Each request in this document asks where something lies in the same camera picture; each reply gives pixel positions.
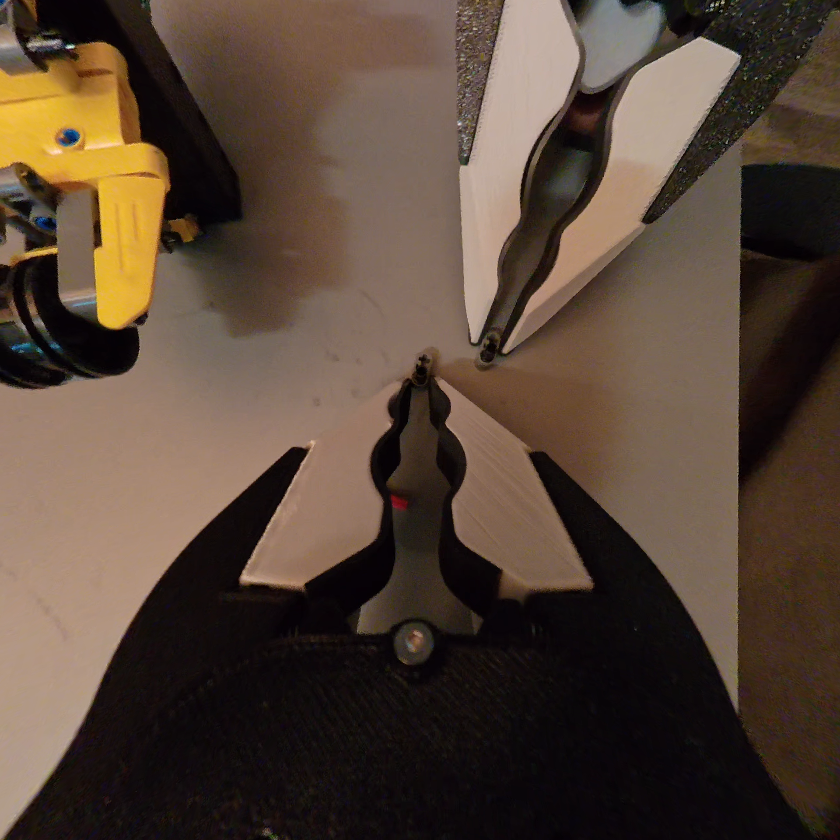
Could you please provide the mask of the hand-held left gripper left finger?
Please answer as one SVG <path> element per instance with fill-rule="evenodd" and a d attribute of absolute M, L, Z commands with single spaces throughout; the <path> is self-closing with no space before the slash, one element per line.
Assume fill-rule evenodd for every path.
<path fill-rule="evenodd" d="M 401 462 L 409 380 L 389 384 L 310 443 L 239 576 L 246 589 L 378 594 L 395 563 L 387 482 Z"/>

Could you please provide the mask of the yellow black brick vehicle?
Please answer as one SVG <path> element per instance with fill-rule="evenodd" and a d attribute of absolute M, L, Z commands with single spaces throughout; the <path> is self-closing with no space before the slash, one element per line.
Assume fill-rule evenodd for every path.
<path fill-rule="evenodd" d="M 122 375 L 158 256 L 242 216 L 238 176 L 148 2 L 1 3 L 1 380 Z"/>

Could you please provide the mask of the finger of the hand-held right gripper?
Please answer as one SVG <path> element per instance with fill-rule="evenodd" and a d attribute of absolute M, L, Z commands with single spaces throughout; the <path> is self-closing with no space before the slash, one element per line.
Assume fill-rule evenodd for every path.
<path fill-rule="evenodd" d="M 464 298 L 469 341 L 482 340 L 499 288 L 499 264 L 522 216 L 522 185 L 545 130 L 576 87 L 581 42 L 567 2 L 468 3 L 459 56 L 469 72 L 459 101 L 472 131 L 459 168 Z"/>
<path fill-rule="evenodd" d="M 505 330 L 508 354 L 537 332 L 639 236 L 644 217 L 740 63 L 698 37 L 668 49 L 623 81 L 607 110 L 605 162 L 590 200 L 558 234 L 551 267 Z"/>

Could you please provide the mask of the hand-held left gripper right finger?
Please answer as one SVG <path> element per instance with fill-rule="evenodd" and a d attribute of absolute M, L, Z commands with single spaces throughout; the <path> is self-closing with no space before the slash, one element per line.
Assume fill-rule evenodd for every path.
<path fill-rule="evenodd" d="M 438 560 L 462 603 L 589 592 L 593 581 L 515 434 L 445 381 L 428 385 L 444 499 Z"/>

